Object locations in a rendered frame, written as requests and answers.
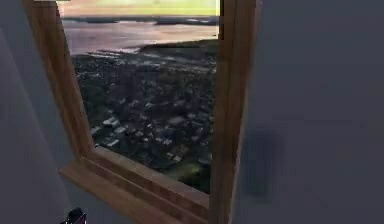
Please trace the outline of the wooden framed window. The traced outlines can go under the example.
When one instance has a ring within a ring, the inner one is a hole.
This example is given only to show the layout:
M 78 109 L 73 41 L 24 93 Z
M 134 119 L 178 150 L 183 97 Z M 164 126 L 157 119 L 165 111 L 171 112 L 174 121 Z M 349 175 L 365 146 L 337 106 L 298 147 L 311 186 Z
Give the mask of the wooden framed window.
M 221 0 L 209 193 L 94 147 L 56 3 L 21 3 L 74 155 L 60 174 L 135 224 L 232 224 L 262 0 Z

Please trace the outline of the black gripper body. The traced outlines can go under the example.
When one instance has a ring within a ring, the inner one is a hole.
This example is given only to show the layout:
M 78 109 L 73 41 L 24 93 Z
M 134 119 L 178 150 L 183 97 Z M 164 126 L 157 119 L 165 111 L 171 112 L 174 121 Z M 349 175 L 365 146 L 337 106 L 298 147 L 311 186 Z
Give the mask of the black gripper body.
M 60 224 L 87 224 L 87 214 L 81 208 L 75 208 Z

